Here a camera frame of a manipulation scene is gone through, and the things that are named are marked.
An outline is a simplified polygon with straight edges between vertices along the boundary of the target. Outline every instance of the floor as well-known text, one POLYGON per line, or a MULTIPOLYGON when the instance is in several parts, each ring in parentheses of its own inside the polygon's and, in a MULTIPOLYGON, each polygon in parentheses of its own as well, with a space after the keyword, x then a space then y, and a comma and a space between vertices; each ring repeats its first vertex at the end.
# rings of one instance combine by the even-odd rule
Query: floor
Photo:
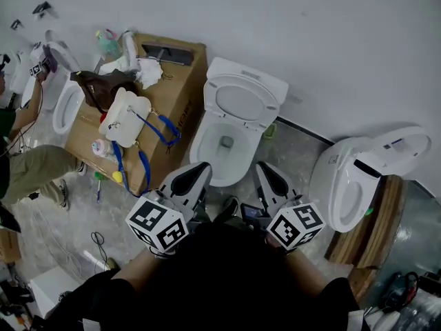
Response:
MULTIPOLYGON (((33 129, 24 135, 25 144, 35 147, 44 143, 62 146, 67 137, 59 136, 52 129, 52 113, 42 111, 33 129)), ((295 189, 307 194, 309 178, 319 154, 327 148, 321 141, 277 122, 276 135, 271 140, 263 139, 257 149, 255 160, 268 161, 278 166, 294 180, 295 189)), ((111 181, 102 183, 102 202, 96 202, 97 182, 93 171, 85 177, 76 174, 65 176, 70 192, 70 210, 58 208, 53 202, 41 197, 31 201, 24 199, 11 209, 23 230, 19 243, 22 260, 18 270, 29 280, 56 265, 60 265, 77 281, 91 277, 100 269, 87 260, 87 250, 99 259, 98 247, 90 234, 100 232, 104 238, 104 249, 120 265, 133 259, 142 249, 132 231, 125 224, 125 216, 136 202, 125 189, 111 181)), ((228 188, 210 188, 207 195, 207 213, 211 218, 219 211, 228 195, 234 194, 250 205, 260 203, 255 193, 251 173, 228 188)), ((345 277, 350 265, 327 262, 323 256, 334 231, 325 228, 311 243, 301 250, 329 278, 345 277)))

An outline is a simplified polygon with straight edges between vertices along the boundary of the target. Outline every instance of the hand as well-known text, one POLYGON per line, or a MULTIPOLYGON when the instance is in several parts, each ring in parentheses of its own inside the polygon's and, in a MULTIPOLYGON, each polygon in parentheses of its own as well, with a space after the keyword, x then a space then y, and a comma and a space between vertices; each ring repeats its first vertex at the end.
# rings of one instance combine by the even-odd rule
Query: hand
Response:
POLYGON ((39 83, 43 83, 48 78, 48 73, 46 71, 41 71, 37 76, 37 80, 39 80, 39 83))

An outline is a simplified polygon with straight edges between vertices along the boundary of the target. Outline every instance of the cord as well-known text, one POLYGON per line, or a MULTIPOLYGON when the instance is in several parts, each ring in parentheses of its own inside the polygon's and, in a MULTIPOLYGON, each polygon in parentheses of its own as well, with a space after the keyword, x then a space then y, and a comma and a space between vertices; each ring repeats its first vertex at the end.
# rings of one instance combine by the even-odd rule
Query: cord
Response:
POLYGON ((105 253, 105 250, 103 248, 104 244, 104 237, 100 232, 92 232, 90 233, 90 237, 92 238, 93 242, 98 245, 99 253, 101 255, 101 258, 104 262, 104 266, 109 267, 107 264, 107 254, 105 253))
MULTIPOLYGON (((37 208, 39 209, 40 215, 44 218, 44 220, 46 221, 46 224, 48 225, 48 229, 49 229, 49 233, 50 233, 50 235, 51 235, 52 238, 55 240, 55 242, 57 243, 57 245, 58 245, 58 247, 60 248, 60 250, 63 251, 63 252, 65 253, 65 255, 66 255, 66 266, 69 264, 69 259, 71 259, 71 260, 72 260, 72 263, 74 264, 74 266, 75 266, 75 268, 76 268, 76 271, 79 273, 79 275, 77 275, 73 270, 72 270, 72 273, 75 275, 76 278, 81 279, 81 280, 84 281, 85 278, 83 277, 83 266, 81 266, 80 261, 79 261, 79 260, 78 260, 78 259, 72 254, 72 253, 66 251, 66 250, 61 246, 61 244, 59 243, 59 241, 57 240, 57 238, 55 238, 54 233, 52 233, 52 230, 50 229, 49 221, 48 221, 48 219, 47 219, 46 217, 44 217, 44 215, 43 215, 43 213, 42 213, 42 211, 41 211, 41 209, 40 209, 39 204, 38 204, 36 201, 34 201, 34 202, 35 202, 35 204, 37 205, 37 208)), ((38 228, 39 228, 41 238, 43 239, 43 242, 44 242, 44 244, 46 245, 46 248, 48 249, 48 252, 49 252, 50 256, 51 256, 51 257, 52 257, 52 258, 58 263, 57 258, 52 254, 52 252, 50 251, 49 245, 46 243, 46 240, 44 239, 43 231, 41 230, 40 223, 39 223, 37 217, 35 216, 35 212, 34 212, 34 210, 32 210, 32 214, 33 214, 33 216, 34 216, 34 220, 36 221, 37 226, 38 226, 38 228)))
POLYGON ((37 118, 31 124, 31 126, 25 130, 25 132, 23 134, 21 133, 21 131, 19 132, 19 138, 17 140, 15 140, 15 142, 12 145, 10 145, 9 148, 0 155, 0 158, 3 157, 5 154, 9 153, 9 151, 11 151, 11 149, 13 149, 15 144, 24 136, 25 133, 27 133, 30 130, 30 128, 32 128, 35 125, 35 123, 37 122, 37 119, 39 118, 39 115, 41 112, 41 107, 43 106, 43 85, 41 84, 41 82, 37 78, 36 78, 36 80, 38 81, 38 83, 40 83, 40 87, 41 87, 41 103, 40 103, 39 112, 37 114, 37 118))

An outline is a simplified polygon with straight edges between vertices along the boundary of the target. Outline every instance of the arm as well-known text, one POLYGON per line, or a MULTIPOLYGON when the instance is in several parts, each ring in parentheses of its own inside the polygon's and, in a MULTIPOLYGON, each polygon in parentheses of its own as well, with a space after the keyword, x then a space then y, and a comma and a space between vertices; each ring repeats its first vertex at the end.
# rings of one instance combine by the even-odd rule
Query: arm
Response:
POLYGON ((326 287, 327 281, 312 262, 299 250, 285 257, 285 263, 298 288, 308 297, 317 297, 326 287))
POLYGON ((148 249, 144 249, 134 260, 115 274, 112 279, 125 279, 138 293, 143 289, 143 286, 162 261, 162 259, 156 259, 148 249))
POLYGON ((14 125, 12 126, 12 130, 9 135, 9 140, 13 140, 22 128, 37 120, 42 94, 41 83, 46 79, 46 77, 47 74, 44 72, 40 72, 37 75, 34 92, 32 93, 32 98, 29 102, 29 105, 26 109, 22 109, 17 112, 14 125))

